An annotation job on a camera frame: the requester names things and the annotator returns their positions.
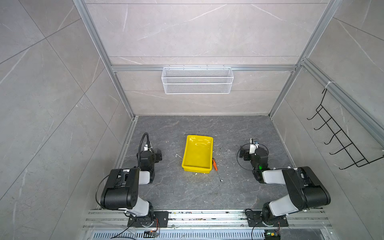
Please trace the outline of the orange handled screwdriver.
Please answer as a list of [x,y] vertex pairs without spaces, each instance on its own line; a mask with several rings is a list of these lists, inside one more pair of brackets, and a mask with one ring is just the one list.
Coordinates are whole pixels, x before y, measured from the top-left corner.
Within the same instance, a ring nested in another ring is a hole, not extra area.
[[223,180],[222,180],[222,178],[220,176],[220,173],[219,173],[219,170],[218,170],[218,166],[217,166],[217,162],[216,162],[216,160],[214,158],[212,159],[212,162],[213,162],[213,167],[214,167],[214,169],[215,169],[215,171],[216,171],[216,173],[218,175],[219,181],[222,183]]

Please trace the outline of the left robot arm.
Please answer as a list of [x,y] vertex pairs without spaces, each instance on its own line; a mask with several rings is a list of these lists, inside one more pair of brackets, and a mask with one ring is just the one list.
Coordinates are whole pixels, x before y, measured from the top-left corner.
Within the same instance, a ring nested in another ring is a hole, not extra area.
[[137,157],[138,167],[110,171],[101,196],[95,196],[96,202],[102,209],[124,212],[129,227],[165,228],[169,212],[155,211],[151,202],[139,197],[139,186],[154,181],[155,164],[162,160],[162,152],[146,150]]

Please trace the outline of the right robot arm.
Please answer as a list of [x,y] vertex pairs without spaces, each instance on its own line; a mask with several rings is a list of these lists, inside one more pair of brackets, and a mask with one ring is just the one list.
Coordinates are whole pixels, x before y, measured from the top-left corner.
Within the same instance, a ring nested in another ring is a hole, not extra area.
[[331,203],[328,190],[310,167],[270,169],[269,150],[252,143],[240,147],[239,158],[251,163],[251,172],[260,184],[284,185],[288,191],[280,199],[265,203],[261,211],[246,209],[250,226],[287,227],[287,215]]

